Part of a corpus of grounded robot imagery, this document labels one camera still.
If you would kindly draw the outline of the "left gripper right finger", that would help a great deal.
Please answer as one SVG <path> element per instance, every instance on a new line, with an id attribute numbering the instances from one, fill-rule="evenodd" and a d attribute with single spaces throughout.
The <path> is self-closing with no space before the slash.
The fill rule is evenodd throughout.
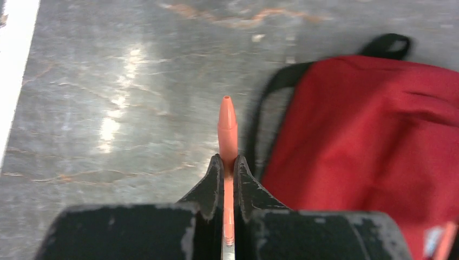
<path id="1" fill-rule="evenodd" d="M 397 224 L 371 211 L 295 211 L 234 163 L 236 259 L 411 259 Z"/>

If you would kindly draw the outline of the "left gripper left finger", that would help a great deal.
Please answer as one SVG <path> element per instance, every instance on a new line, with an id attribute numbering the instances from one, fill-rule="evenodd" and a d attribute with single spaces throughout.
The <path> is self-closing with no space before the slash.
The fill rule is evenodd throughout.
<path id="1" fill-rule="evenodd" d="M 75 205 L 52 222 L 36 259 L 220 259 L 223 163 L 175 203 Z"/>

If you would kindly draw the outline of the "orange pencil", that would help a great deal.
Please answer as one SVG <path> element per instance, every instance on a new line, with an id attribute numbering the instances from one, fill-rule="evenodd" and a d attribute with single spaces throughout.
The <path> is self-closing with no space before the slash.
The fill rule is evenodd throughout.
<path id="1" fill-rule="evenodd" d="M 230 96 L 224 96 L 220 104 L 217 124 L 219 155 L 224 169 L 223 235 L 224 245 L 235 243 L 234 228 L 234 163 L 238 156 L 238 123 Z"/>
<path id="2" fill-rule="evenodd" d="M 432 256 L 433 260 L 458 260 L 458 223 L 447 222 Z"/>

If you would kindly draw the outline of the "red backpack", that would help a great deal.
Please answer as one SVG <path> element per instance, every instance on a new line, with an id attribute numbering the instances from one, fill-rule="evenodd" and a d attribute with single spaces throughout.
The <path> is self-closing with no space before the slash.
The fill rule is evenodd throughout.
<path id="1" fill-rule="evenodd" d="M 382 34 L 355 55 L 278 70 L 245 157 L 255 170 L 262 105 L 292 87 L 261 183 L 294 210 L 387 213 L 413 257 L 431 259 L 425 231 L 458 223 L 458 72 L 407 61 L 411 44 Z"/>

